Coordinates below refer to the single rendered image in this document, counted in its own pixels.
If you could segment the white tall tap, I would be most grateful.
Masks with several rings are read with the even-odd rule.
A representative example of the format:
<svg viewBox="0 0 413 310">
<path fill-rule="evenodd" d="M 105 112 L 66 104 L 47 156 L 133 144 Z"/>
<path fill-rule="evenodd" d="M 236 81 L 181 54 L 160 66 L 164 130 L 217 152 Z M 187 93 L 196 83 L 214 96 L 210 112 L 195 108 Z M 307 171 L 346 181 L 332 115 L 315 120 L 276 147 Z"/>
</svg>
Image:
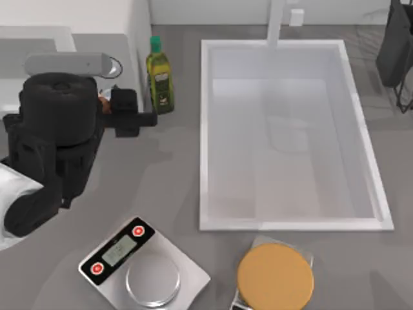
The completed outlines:
<svg viewBox="0 0 413 310">
<path fill-rule="evenodd" d="M 270 48 L 276 48 L 283 18 L 286 0 L 270 0 L 267 44 Z"/>
</svg>

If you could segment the black rack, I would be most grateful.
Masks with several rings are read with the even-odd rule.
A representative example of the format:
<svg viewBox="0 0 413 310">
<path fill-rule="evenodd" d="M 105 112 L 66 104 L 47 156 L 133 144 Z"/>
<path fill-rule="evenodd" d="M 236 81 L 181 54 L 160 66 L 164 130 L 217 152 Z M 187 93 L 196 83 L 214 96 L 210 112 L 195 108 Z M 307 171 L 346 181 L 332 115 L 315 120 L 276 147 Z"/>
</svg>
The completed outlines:
<svg viewBox="0 0 413 310">
<path fill-rule="evenodd" d="M 382 85 L 393 89 L 400 111 L 413 110 L 413 95 L 407 104 L 401 101 L 406 78 L 413 70 L 413 0 L 407 4 L 391 0 L 376 68 Z"/>
</svg>

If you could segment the white wall socket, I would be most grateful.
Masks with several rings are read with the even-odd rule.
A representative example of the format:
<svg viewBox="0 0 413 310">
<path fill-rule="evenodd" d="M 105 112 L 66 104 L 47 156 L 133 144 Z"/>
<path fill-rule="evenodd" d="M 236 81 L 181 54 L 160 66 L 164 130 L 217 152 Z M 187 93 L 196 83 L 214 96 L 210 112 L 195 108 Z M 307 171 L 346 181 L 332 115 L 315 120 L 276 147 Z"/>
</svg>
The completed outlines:
<svg viewBox="0 0 413 310">
<path fill-rule="evenodd" d="M 300 8 L 291 9 L 289 26 L 302 26 L 304 23 L 305 11 Z"/>
</svg>

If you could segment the green bottle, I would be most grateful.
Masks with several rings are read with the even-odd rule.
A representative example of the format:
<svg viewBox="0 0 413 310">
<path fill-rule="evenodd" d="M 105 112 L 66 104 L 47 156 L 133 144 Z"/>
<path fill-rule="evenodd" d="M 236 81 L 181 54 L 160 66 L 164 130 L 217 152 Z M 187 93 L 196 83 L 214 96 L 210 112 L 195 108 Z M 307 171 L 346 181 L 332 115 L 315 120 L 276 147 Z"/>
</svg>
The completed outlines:
<svg viewBox="0 0 413 310">
<path fill-rule="evenodd" d="M 174 110 L 174 86 L 172 69 L 162 49 L 159 36 L 150 37 L 150 53 L 146 57 L 146 72 L 150 99 L 156 114 L 167 114 Z"/>
</svg>

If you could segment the white sink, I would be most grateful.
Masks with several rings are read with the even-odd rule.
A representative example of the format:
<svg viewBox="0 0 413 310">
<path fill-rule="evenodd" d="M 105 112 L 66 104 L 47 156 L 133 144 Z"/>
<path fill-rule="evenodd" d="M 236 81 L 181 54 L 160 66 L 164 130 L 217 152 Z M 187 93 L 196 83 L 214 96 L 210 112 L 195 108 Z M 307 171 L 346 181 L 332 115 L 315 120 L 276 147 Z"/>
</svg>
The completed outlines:
<svg viewBox="0 0 413 310">
<path fill-rule="evenodd" d="M 203 231 L 391 231 L 339 39 L 201 42 Z"/>
</svg>

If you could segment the pale grey rounded box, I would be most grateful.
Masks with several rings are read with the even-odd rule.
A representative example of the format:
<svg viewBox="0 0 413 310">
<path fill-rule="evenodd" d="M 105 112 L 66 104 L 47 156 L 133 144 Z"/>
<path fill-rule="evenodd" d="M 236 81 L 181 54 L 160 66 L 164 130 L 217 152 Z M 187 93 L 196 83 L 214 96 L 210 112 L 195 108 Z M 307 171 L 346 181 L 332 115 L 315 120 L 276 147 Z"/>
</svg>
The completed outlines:
<svg viewBox="0 0 413 310">
<path fill-rule="evenodd" d="M 29 76 L 54 72 L 103 79 L 115 79 L 123 73 L 121 62 L 102 52 L 30 54 L 24 69 Z"/>
</svg>

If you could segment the silver kitchen scale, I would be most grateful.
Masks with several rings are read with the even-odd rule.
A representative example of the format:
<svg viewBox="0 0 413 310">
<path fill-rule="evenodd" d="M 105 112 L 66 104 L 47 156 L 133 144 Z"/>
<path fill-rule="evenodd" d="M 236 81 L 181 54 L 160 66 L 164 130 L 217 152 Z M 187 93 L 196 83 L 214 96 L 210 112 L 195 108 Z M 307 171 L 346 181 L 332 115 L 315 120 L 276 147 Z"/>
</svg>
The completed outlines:
<svg viewBox="0 0 413 310">
<path fill-rule="evenodd" d="M 210 276 L 148 222 L 136 216 L 78 265 L 114 310 L 189 310 Z"/>
</svg>

